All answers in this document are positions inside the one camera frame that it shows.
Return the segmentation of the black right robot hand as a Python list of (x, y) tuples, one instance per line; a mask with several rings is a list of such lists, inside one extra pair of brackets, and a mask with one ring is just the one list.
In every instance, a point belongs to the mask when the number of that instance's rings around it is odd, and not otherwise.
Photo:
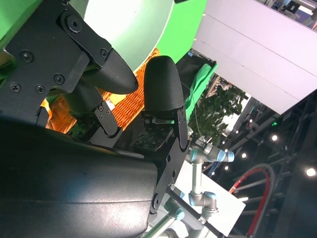
[(0, 82), (1, 237), (141, 235), (189, 148), (174, 61), (148, 61), (145, 127), (122, 151), (99, 90), (130, 94), (138, 81), (68, 1), (42, 1), (3, 50), (14, 70)]

